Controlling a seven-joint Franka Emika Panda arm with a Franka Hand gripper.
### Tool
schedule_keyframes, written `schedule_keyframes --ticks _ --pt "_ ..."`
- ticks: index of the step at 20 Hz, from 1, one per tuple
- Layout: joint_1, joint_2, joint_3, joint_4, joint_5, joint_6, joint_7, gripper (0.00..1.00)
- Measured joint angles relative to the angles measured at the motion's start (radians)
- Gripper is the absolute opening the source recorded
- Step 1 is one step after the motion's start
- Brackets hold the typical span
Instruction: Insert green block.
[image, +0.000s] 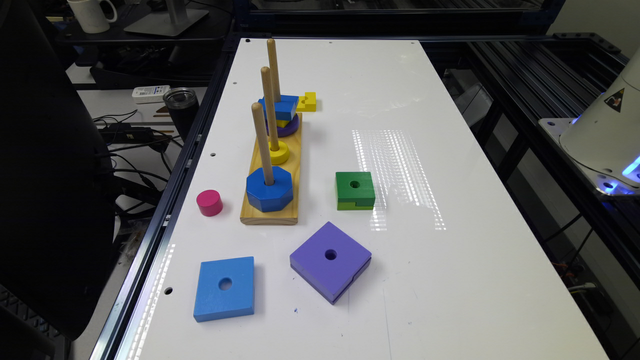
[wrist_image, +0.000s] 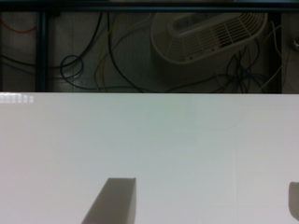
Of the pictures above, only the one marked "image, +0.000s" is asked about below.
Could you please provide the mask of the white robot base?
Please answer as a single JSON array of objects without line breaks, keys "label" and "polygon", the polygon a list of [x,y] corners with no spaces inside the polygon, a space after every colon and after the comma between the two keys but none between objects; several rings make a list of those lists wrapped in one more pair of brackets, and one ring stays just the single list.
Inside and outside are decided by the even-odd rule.
[{"label": "white robot base", "polygon": [[542,118],[547,136],[604,196],[639,194],[639,55],[576,118]]}]

